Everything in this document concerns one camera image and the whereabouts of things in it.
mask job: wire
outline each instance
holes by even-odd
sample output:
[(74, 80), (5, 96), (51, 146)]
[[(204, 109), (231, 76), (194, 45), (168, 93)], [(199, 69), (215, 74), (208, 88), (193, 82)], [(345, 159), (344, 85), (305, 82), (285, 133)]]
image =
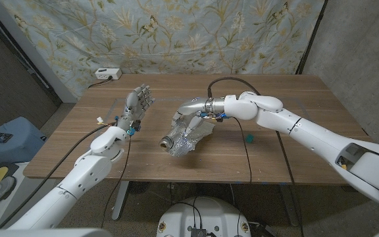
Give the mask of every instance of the wire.
[(39, 189), (51, 177), (51, 175), (56, 171), (56, 169), (65, 161), (65, 159), (71, 154), (72, 151), (74, 151), (74, 149), (76, 149), (76, 147), (82, 141), (84, 141), (86, 138), (88, 138), (93, 133), (99, 131), (102, 128), (106, 128), (107, 126), (108, 125), (103, 125), (103, 126), (100, 126), (99, 128), (96, 128), (95, 130), (89, 132), (84, 137), (82, 137), (82, 139), (80, 139), (78, 142), (76, 142), (76, 144), (74, 146), (72, 146), (71, 149), (64, 155), (64, 157), (52, 168), (51, 172), (49, 172), (49, 174), (47, 174), (47, 176), (42, 180), (42, 182), (40, 182), (39, 186), (37, 186), (37, 188), (35, 188), (35, 190), (17, 207), (17, 209), (15, 209), (13, 211), (13, 213), (11, 213), (11, 215), (9, 215), (5, 219), (5, 221), (0, 224), (0, 228), (4, 227), (25, 206), (25, 204), (28, 203), (31, 200), (31, 198), (39, 191)]
[(234, 195), (234, 189), (232, 188), (232, 184), (229, 184), (230, 186), (230, 191), (232, 193), (232, 199), (234, 200), (234, 206), (236, 207), (236, 204), (235, 204), (235, 195)]
[(247, 144), (246, 144), (246, 142), (245, 142), (245, 135), (243, 135), (242, 125), (241, 125), (241, 123), (239, 122), (239, 120), (238, 120), (237, 118), (235, 118), (235, 117), (233, 117), (233, 118), (236, 120), (236, 122), (238, 122), (238, 124), (239, 124), (239, 126), (240, 126), (240, 128), (241, 128), (241, 134), (242, 134), (243, 146), (245, 147), (245, 152), (246, 152), (246, 154), (247, 154), (247, 160), (248, 160), (248, 167), (249, 167), (249, 183), (252, 183), (252, 181), (253, 181), (253, 173), (252, 173), (252, 171), (251, 171), (251, 163), (249, 162), (249, 155), (248, 155)]
[(174, 201), (172, 197), (172, 183), (171, 182), (169, 183), (169, 190), (170, 190), (170, 206), (172, 206)]
[(192, 213), (194, 214), (194, 228), (195, 228), (195, 211), (194, 211), (194, 209), (195, 209), (195, 200), (198, 198), (198, 194), (195, 196), (195, 198), (194, 198), (194, 202), (192, 203), (192, 207), (193, 207), (193, 209), (192, 209)]
[(238, 223), (236, 223), (236, 233), (237, 235), (236, 236), (240, 236), (240, 218), (241, 218), (241, 211), (240, 211), (240, 215), (238, 216)]
[(211, 92), (211, 86), (216, 83), (216, 82), (219, 82), (221, 80), (236, 80), (238, 82), (242, 82), (244, 83), (245, 85), (247, 85), (251, 90), (253, 90), (253, 92), (255, 92), (257, 95), (261, 95), (250, 83), (246, 82), (245, 80), (242, 80), (241, 78), (236, 78), (236, 77), (233, 77), (233, 76), (225, 76), (225, 77), (222, 77), (222, 78), (217, 78), (216, 80), (213, 80), (210, 84), (209, 84), (209, 87), (207, 88), (207, 96), (209, 98), (212, 98), (213, 95), (212, 95), (212, 92)]
[(324, 0), (324, 4), (322, 5), (320, 14), (318, 15), (318, 19), (315, 22), (315, 27), (314, 27), (313, 33), (311, 34), (311, 36), (309, 38), (307, 49), (305, 50), (304, 54), (302, 55), (302, 58), (298, 64), (298, 67), (296, 69), (295, 74), (302, 74), (302, 72), (303, 72), (303, 68), (305, 66), (305, 63), (307, 62), (309, 51), (311, 50), (311, 47), (313, 46), (313, 42), (314, 42), (314, 39), (316, 36), (316, 32), (318, 31), (318, 27), (320, 26), (320, 22), (322, 20), (322, 17), (324, 16), (324, 10), (326, 9), (327, 3), (328, 3), (328, 0)]
[(106, 80), (104, 80), (102, 82), (94, 83), (94, 84), (90, 85), (88, 88), (94, 87), (94, 86), (102, 86), (102, 84), (104, 84), (105, 82), (108, 82), (108, 81), (112, 80), (112, 78), (113, 78), (112, 76), (109, 76)]
[(184, 203), (183, 201), (179, 201), (179, 202), (177, 202), (176, 204), (185, 204), (185, 205), (189, 205), (189, 206), (193, 207), (193, 209), (197, 210), (198, 215), (199, 215), (199, 217), (200, 217), (200, 228), (203, 226), (203, 222), (201, 221), (201, 214), (200, 214), (200, 211), (198, 211), (198, 208), (196, 208), (194, 205), (191, 205), (191, 204), (189, 204), (189, 203)]
[(102, 225), (100, 226), (100, 228), (103, 228), (103, 224), (105, 224), (105, 215), (106, 215), (106, 210), (107, 210), (107, 208), (108, 208), (109, 200), (111, 200), (112, 195), (114, 194), (114, 191), (115, 191), (116, 188), (119, 186), (119, 184), (121, 183), (122, 177), (124, 176), (125, 169), (126, 169), (126, 165), (128, 164), (128, 158), (129, 158), (129, 156), (130, 156), (130, 149), (131, 149), (131, 136), (130, 136), (130, 141), (128, 142), (128, 153), (126, 154), (126, 159), (125, 159), (124, 169), (122, 170), (122, 174), (121, 174), (121, 176), (119, 177), (118, 182), (116, 183), (116, 185), (115, 185), (115, 187), (113, 188), (111, 194), (109, 195), (108, 200), (106, 201), (105, 210), (104, 210), (104, 212), (103, 212), (103, 216), (102, 216)]
[[(212, 98), (213, 95), (212, 95), (212, 92), (211, 92), (211, 86), (216, 83), (216, 82), (219, 82), (221, 80), (236, 80), (238, 82), (242, 82), (244, 83), (245, 85), (247, 85), (249, 88), (251, 88), (251, 90), (253, 90), (257, 95), (261, 95), (249, 82), (246, 82), (245, 80), (242, 80), (241, 78), (234, 78), (234, 77), (231, 77), (231, 76), (227, 76), (227, 77), (222, 77), (222, 78), (218, 78), (216, 80), (213, 80), (210, 84), (209, 84), (209, 87), (207, 88), (207, 95), (209, 98)], [(238, 124), (240, 125), (240, 128), (241, 128), (241, 133), (242, 133), (242, 138), (243, 138), (243, 144), (245, 146), (245, 151), (247, 153), (247, 158), (248, 158), (248, 151), (247, 151), (247, 146), (246, 146), (246, 143), (245, 143), (245, 136), (243, 135), (243, 130), (242, 130), (242, 126), (240, 124), (240, 122), (237, 120), (237, 118), (234, 118), (236, 119), (236, 121), (238, 122)], [(284, 156), (284, 159), (286, 161), (286, 166), (288, 167), (288, 170), (289, 170), (289, 175), (290, 175), (290, 180), (291, 180), (291, 183), (293, 186), (296, 185), (295, 183), (295, 179), (293, 178), (293, 174), (292, 174), (292, 171), (290, 169), (290, 164), (289, 164), (289, 160), (288, 160), (288, 156), (286, 155), (286, 151), (284, 149), (284, 146), (283, 146), (283, 141), (282, 141), (282, 138), (280, 137), (280, 133), (279, 131), (276, 131), (276, 135), (277, 135), (277, 138), (279, 140), (279, 143), (280, 143), (280, 147), (282, 148), (282, 152), (283, 152), (283, 156)], [(249, 165), (249, 172), (251, 174), (251, 165), (249, 164), (249, 158), (248, 158), (248, 165)], [(297, 192), (295, 191), (295, 193), (292, 192), (292, 190), (290, 190), (291, 192), (291, 196), (292, 196), (292, 201), (294, 203), (295, 200), (294, 200), (294, 196), (296, 199), (299, 199), (298, 198), (298, 195), (297, 195)], [(304, 234), (303, 234), (303, 224), (302, 224), (302, 209), (301, 209), (301, 205), (297, 205), (298, 208), (299, 208), (299, 212), (298, 212), (298, 208), (295, 208), (296, 210), (296, 215), (297, 215), (297, 218), (299, 219), (299, 226), (301, 228), (301, 236), (304, 237)]]

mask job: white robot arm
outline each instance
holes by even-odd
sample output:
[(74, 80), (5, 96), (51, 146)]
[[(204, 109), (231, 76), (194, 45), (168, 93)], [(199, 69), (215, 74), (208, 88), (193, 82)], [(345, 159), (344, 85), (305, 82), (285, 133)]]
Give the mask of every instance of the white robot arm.
[(243, 92), (239, 98), (196, 98), (181, 105), (172, 119), (195, 113), (185, 131), (190, 133), (204, 119), (235, 117), (255, 119), (258, 125), (289, 135), (321, 156), (352, 187), (379, 203), (379, 144), (346, 138), (283, 108), (270, 96)]
[(77, 200), (102, 181), (112, 164), (121, 159), (124, 154), (121, 145), (139, 130), (141, 119), (153, 102), (149, 86), (142, 85), (131, 92), (118, 122), (94, 139), (90, 150), (77, 159), (71, 172), (9, 230), (55, 228)]

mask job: floral curtain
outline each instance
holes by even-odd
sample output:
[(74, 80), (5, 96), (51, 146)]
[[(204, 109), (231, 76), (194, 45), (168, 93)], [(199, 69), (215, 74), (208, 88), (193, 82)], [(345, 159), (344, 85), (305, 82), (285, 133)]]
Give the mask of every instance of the floral curtain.
[(77, 97), (123, 73), (293, 74), (324, 0), (0, 0)]

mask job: aluminum foil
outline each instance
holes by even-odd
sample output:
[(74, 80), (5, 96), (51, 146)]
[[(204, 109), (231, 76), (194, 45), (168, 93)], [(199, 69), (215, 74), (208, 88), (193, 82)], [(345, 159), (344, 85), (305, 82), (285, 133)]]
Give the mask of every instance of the aluminum foil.
[(205, 136), (213, 132), (214, 124), (202, 121), (201, 124), (184, 136), (185, 129), (195, 115), (185, 116), (176, 121), (170, 132), (161, 140), (160, 145), (173, 157), (186, 155), (195, 149), (195, 145)]

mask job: power strip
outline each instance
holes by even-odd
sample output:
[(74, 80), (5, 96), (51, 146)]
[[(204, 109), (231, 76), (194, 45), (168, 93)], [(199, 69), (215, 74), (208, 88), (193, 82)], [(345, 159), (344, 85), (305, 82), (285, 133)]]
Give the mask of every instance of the power strip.
[(97, 79), (106, 80), (109, 76), (112, 76), (113, 80), (118, 80), (122, 72), (119, 68), (99, 68), (95, 74)]

